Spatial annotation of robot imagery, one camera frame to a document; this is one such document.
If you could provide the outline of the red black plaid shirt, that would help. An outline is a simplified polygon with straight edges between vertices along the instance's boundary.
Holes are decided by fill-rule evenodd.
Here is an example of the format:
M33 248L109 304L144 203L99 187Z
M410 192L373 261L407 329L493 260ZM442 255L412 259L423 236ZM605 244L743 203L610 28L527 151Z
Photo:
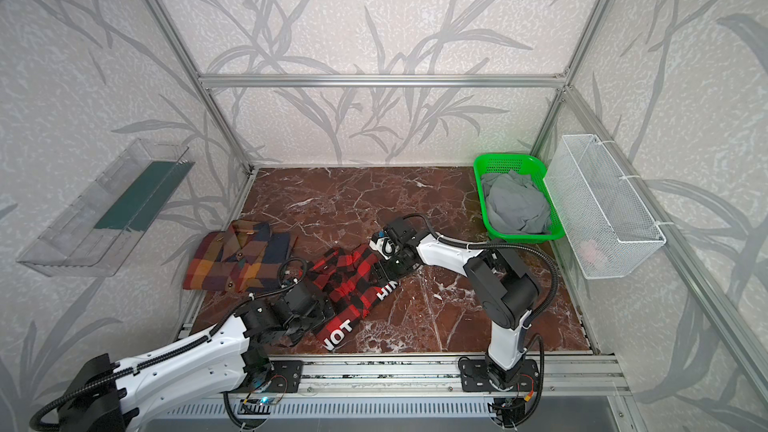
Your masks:
M342 345L399 286L386 275L380 255L365 244L351 251L329 249L310 265L307 278L325 294L334 312L332 318L313 329L315 338L329 352Z

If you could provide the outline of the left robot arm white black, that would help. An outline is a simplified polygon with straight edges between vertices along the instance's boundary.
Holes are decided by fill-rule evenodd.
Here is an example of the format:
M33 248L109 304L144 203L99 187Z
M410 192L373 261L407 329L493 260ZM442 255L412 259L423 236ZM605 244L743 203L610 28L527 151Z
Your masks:
M275 367L267 348L296 344L334 315L313 283L280 294L249 298L215 325L152 352L88 360L54 407L60 431L135 431L163 412L241 388L277 383L294 375Z

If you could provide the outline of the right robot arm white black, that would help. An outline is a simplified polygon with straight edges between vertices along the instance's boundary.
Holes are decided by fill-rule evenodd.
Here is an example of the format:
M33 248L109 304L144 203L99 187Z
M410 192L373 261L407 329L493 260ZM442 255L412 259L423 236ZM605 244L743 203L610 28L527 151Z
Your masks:
M370 247L383 260L388 279L400 280L422 266L440 267L465 277L491 321L485 354L487 376L500 391L513 386L526 356L525 338L540 286L508 244L469 243L432 228L415 229L407 217L373 234Z

